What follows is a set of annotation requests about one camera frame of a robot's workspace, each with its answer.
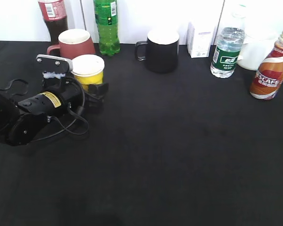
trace mug handle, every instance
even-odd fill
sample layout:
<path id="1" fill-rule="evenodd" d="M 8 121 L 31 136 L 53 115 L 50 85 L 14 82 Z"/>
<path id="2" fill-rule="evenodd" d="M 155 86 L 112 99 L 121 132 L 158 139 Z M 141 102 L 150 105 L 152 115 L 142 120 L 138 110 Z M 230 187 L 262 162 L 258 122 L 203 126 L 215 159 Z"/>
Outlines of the mug handle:
<path id="1" fill-rule="evenodd" d="M 50 55 L 50 53 L 55 50 L 55 49 L 60 49 L 59 45 L 53 45 L 47 48 L 47 55 Z"/>
<path id="2" fill-rule="evenodd" d="M 148 42 L 147 41 L 138 41 L 136 44 L 135 44 L 135 59 L 137 59 L 138 61 L 144 61 L 146 60 L 146 57 L 145 56 L 138 56 L 137 55 L 137 50 L 138 50 L 138 47 L 141 46 L 141 45 L 147 45 Z"/>

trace yellow cup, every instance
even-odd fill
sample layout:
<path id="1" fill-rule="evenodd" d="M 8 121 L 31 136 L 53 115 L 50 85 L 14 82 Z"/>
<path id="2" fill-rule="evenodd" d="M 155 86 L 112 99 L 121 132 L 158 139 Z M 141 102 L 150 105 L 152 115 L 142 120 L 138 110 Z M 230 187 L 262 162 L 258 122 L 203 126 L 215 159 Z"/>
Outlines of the yellow cup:
<path id="1" fill-rule="evenodd" d="M 72 60 L 72 74 L 82 84 L 85 91 L 91 84 L 102 84 L 105 63 L 97 55 L 81 55 Z"/>

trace plastic bottle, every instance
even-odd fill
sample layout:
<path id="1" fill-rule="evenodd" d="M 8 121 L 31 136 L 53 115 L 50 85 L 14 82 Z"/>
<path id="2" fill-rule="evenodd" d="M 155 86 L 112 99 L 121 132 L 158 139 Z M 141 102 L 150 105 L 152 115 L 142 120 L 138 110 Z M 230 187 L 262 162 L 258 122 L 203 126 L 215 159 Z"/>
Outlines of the plastic bottle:
<path id="1" fill-rule="evenodd" d="M 58 44 L 58 36 L 68 29 L 64 0 L 38 0 L 38 3 L 51 36 L 51 45 Z"/>
<path id="2" fill-rule="evenodd" d="M 116 0 L 94 0 L 95 20 L 100 36 L 100 52 L 113 56 L 120 51 Z"/>
<path id="3" fill-rule="evenodd" d="M 231 19 L 218 37 L 211 72 L 218 78 L 228 78 L 235 71 L 237 58 L 245 38 L 246 7 L 237 5 Z"/>
<path id="4" fill-rule="evenodd" d="M 250 94 L 257 99 L 274 98 L 283 82 L 283 32 L 274 48 L 260 64 L 250 86 Z"/>

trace cola bottle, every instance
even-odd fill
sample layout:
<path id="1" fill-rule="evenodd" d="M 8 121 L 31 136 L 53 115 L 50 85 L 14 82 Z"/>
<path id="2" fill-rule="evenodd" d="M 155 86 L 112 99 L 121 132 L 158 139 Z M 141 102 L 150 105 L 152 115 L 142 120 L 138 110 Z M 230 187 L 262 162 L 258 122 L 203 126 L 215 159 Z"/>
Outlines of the cola bottle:
<path id="1" fill-rule="evenodd" d="M 58 36 L 68 30 L 64 0 L 38 0 L 38 3 L 51 36 L 51 45 L 58 44 Z"/>

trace nescafe bottle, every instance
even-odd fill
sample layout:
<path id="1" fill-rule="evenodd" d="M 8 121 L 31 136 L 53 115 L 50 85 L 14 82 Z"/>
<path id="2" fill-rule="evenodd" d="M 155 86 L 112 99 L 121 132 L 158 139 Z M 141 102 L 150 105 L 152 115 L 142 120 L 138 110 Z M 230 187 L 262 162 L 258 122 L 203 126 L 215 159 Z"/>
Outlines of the nescafe bottle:
<path id="1" fill-rule="evenodd" d="M 58 44 L 58 36 L 68 30 L 64 0 L 38 0 L 38 3 L 51 36 L 51 45 Z"/>
<path id="2" fill-rule="evenodd" d="M 283 82 L 283 32 L 274 48 L 260 64 L 250 86 L 250 94 L 263 100 L 274 98 Z"/>

